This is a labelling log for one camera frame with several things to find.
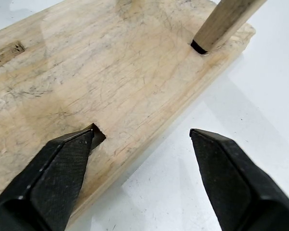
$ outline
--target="white background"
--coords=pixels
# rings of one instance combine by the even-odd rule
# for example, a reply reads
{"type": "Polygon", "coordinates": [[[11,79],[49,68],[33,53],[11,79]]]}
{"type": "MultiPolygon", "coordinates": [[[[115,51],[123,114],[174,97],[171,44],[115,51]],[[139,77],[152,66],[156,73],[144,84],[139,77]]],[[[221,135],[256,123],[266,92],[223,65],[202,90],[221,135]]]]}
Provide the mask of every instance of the white background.
{"type": "MultiPolygon", "coordinates": [[[[0,29],[60,0],[0,0],[0,29]]],[[[269,0],[257,34],[225,73],[153,143],[69,231],[219,231],[190,128],[228,136],[289,197],[289,0],[269,0]]]]}

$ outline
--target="wood grain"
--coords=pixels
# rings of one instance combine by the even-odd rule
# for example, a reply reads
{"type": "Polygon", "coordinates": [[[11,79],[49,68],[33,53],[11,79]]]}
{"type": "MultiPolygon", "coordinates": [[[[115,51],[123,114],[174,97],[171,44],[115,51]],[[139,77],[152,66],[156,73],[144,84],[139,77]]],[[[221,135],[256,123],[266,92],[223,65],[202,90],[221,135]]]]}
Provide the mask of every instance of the wood grain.
{"type": "Polygon", "coordinates": [[[106,140],[89,158],[78,217],[247,46],[249,25],[208,56],[190,47],[214,6],[66,0],[1,30],[0,47],[25,52],[0,67],[0,193],[48,140],[95,123],[106,140]]]}
{"type": "Polygon", "coordinates": [[[194,36],[206,52],[223,45],[266,0],[221,0],[194,36]]]}
{"type": "Polygon", "coordinates": [[[25,49],[19,41],[0,48],[0,67],[24,51],[25,49]]]}

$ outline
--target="wooden board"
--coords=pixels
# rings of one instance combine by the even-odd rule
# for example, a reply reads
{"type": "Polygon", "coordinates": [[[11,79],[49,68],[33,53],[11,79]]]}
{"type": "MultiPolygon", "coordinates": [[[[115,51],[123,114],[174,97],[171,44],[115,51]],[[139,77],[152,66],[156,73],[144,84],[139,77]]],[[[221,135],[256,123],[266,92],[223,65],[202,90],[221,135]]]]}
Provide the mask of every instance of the wooden board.
{"type": "Polygon", "coordinates": [[[247,46],[245,24],[210,55],[190,47],[214,6],[66,0],[1,30],[0,193],[48,140],[94,122],[107,139],[89,158],[78,217],[247,46]]]}

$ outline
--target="wooden dowel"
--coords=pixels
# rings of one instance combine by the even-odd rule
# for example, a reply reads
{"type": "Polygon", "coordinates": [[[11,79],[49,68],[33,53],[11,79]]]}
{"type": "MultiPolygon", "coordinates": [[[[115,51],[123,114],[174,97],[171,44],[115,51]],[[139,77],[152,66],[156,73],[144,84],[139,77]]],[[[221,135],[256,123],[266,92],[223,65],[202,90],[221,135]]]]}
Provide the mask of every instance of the wooden dowel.
{"type": "Polygon", "coordinates": [[[207,53],[223,45],[266,0],[221,0],[194,36],[192,47],[207,53]]]}

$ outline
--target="weathered wood plank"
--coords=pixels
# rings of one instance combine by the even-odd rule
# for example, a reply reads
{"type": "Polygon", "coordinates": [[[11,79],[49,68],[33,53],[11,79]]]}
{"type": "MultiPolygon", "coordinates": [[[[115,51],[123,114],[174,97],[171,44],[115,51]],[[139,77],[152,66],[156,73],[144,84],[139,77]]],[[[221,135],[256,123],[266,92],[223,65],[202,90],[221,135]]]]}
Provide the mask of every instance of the weathered wood plank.
{"type": "Polygon", "coordinates": [[[0,47],[25,49],[0,66],[0,192],[48,140],[95,123],[107,138],[79,216],[247,46],[249,25],[208,56],[190,47],[214,6],[66,0],[0,31],[0,47]]]}

